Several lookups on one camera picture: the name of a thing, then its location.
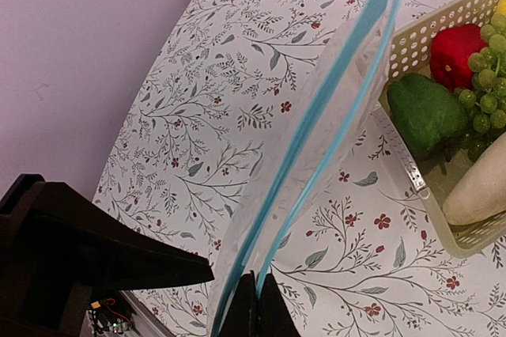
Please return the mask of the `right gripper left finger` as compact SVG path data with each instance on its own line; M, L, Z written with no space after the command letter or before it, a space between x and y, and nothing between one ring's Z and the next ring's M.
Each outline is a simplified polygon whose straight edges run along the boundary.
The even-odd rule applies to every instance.
M255 274L241 276L223 323L224 337L255 337L257 327L257 296Z

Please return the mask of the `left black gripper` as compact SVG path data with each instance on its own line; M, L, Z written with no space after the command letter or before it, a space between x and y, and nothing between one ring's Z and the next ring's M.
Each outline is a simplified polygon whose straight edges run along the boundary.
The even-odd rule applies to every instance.
M165 289L213 278L208 259L130 229L67 184L22 174L1 200L3 336L80 335L89 286Z

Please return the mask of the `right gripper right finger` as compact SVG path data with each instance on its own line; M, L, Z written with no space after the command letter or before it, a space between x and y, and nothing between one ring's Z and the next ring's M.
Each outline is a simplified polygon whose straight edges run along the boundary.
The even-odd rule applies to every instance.
M300 337L272 274L266 276L259 299L259 336Z

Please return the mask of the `clear zip top bag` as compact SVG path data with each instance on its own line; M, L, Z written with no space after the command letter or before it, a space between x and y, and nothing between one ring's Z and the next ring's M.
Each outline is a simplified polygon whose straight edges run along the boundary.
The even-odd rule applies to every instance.
M275 252L335 176L379 99L390 68L401 0L368 0L339 27L294 101L293 113L266 136L232 213L214 266L207 333L219 334L240 279L259 298Z

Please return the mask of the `green toy vegetable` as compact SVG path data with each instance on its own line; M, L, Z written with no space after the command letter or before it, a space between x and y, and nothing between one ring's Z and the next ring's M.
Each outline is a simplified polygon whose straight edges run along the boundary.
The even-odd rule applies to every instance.
M443 85L410 73L387 87L391 120L412 156L426 160L461 137L468 118L459 100Z

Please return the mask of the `green toy grapes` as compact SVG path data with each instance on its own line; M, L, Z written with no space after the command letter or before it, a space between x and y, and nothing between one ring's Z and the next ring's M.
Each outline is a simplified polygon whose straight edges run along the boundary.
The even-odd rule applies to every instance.
M505 15L495 13L478 31L485 46L468 58L471 88L458 96L469 123L463 148L472 162L505 132Z

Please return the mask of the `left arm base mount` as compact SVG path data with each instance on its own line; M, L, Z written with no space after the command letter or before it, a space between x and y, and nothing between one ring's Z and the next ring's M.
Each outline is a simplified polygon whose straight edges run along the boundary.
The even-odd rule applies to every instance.
M123 297L92 302L86 313L92 336L122 336L134 330L134 310Z

